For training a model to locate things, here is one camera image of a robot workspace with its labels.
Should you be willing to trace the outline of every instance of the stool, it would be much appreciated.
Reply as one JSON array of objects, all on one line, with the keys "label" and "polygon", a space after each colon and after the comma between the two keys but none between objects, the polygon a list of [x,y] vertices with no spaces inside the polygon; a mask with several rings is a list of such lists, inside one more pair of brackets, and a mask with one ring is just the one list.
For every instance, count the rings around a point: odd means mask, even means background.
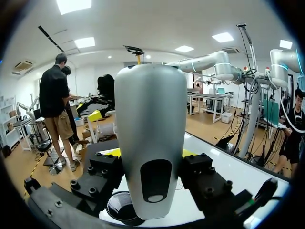
[{"label": "stool", "polygon": [[37,150],[39,152],[46,152],[47,153],[48,157],[52,161],[52,165],[49,168],[49,173],[51,175],[57,175],[57,174],[61,173],[61,171],[63,169],[63,164],[60,161],[55,164],[55,162],[53,161],[52,157],[50,156],[50,153],[51,153],[50,147],[51,147],[51,145],[52,145],[52,141],[51,140],[44,140],[43,142],[41,142],[37,146]]}]

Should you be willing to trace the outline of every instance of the black t-shirt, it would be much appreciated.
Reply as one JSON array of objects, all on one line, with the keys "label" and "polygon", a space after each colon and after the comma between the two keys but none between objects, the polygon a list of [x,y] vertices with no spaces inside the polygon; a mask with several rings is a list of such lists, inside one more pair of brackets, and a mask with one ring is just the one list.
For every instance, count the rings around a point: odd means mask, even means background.
[{"label": "black t-shirt", "polygon": [[66,104],[66,110],[70,110],[71,106],[70,106],[70,101],[67,102]]},{"label": "black t-shirt", "polygon": [[42,75],[39,89],[41,116],[59,116],[65,109],[63,98],[69,97],[67,77],[58,65],[46,70]]},{"label": "black t-shirt", "polygon": [[[288,118],[290,122],[294,125],[295,128],[299,130],[305,129],[305,115],[304,112],[301,110],[300,112],[297,112],[295,108],[291,109],[288,113]],[[301,141],[302,134],[299,132],[296,132],[289,122],[286,120],[284,124],[287,126],[287,128],[292,129],[291,135],[288,137],[287,141],[296,147],[299,146],[299,143]]]}]

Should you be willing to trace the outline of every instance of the yellow object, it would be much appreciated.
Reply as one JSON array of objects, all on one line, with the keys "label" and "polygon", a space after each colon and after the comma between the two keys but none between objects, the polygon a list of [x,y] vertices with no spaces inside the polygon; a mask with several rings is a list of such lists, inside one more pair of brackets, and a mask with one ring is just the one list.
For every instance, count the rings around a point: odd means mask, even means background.
[{"label": "yellow object", "polygon": [[102,118],[102,115],[99,110],[95,110],[91,115],[88,116],[90,122],[95,122]]},{"label": "yellow object", "polygon": [[[117,149],[115,149],[115,150],[113,150],[109,153],[106,153],[106,155],[109,155],[109,154],[120,157],[121,156],[120,148],[117,148]],[[194,152],[191,152],[189,150],[183,149],[182,157],[190,156],[190,155],[197,155],[197,153],[194,153]]]},{"label": "yellow object", "polygon": [[78,107],[76,108],[76,110],[77,110],[78,108],[80,108],[81,106],[82,106],[82,104],[79,104]]},{"label": "yellow object", "polygon": [[140,56],[138,55],[137,57],[138,57],[138,64],[141,64],[141,58],[140,58]]}]

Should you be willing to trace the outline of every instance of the young man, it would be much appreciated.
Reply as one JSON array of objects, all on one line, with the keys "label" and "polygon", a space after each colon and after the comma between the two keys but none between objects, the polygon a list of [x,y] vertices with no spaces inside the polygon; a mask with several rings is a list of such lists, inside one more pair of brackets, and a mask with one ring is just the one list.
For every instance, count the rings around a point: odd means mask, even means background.
[{"label": "young man", "polygon": [[63,142],[63,147],[70,161],[70,168],[75,171],[79,162],[73,160],[69,137],[73,136],[73,131],[65,111],[65,106],[69,100],[69,89],[66,75],[61,71],[67,62],[67,56],[60,53],[56,56],[55,65],[46,70],[41,78],[39,90],[39,103],[41,116],[45,118],[46,127],[53,139],[54,148],[60,161],[65,164],[65,158],[61,155],[59,147],[59,137]]},{"label": "young man", "polygon": [[[64,68],[61,70],[66,76],[70,75],[71,74],[71,68],[69,66],[64,66]],[[70,97],[74,97],[74,95],[72,95],[70,93],[70,89],[69,89],[69,96]],[[72,113],[72,110],[71,110],[71,107],[70,107],[70,103],[67,102],[67,105],[66,105],[66,112],[68,114],[68,117],[69,117],[69,120],[70,120],[70,123],[71,123],[71,128],[73,130],[73,136],[72,137],[69,137],[69,142],[70,144],[72,145],[73,147],[73,150],[74,152],[76,153],[76,148],[77,148],[77,145],[78,145],[78,141],[80,140],[78,137],[77,137],[77,128],[76,128],[76,123],[75,123],[75,120],[74,120],[74,117],[73,117],[73,113]]]},{"label": "young man", "polygon": [[[300,89],[296,89],[295,91],[295,107],[290,110],[288,114],[288,118],[293,126],[299,130],[304,130],[305,126],[305,115],[301,110],[302,107],[302,100],[303,100],[303,92]],[[278,173],[287,160],[290,160],[291,163],[291,177],[295,174],[295,170],[297,164],[300,161],[300,150],[299,145],[301,142],[302,134],[296,132],[286,120],[285,123],[286,129],[285,133],[286,136],[284,138],[281,150],[280,150],[280,157],[274,168],[274,172]]]}]

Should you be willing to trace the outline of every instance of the sneaker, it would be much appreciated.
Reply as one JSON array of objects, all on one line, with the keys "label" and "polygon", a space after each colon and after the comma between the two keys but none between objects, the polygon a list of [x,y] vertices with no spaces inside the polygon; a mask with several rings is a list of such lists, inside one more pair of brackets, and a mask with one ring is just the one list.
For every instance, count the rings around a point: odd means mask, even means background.
[{"label": "sneaker", "polygon": [[73,160],[73,164],[70,164],[71,171],[74,172],[79,165],[80,163],[78,160]]},{"label": "sneaker", "polygon": [[80,154],[79,151],[76,150],[76,149],[77,149],[77,146],[78,146],[78,143],[75,143],[75,144],[72,146],[72,148],[73,148],[73,150],[74,150],[74,152],[75,152],[76,154]]},{"label": "sneaker", "polygon": [[62,165],[66,164],[66,159],[64,157],[59,158],[59,161],[61,162]]}]

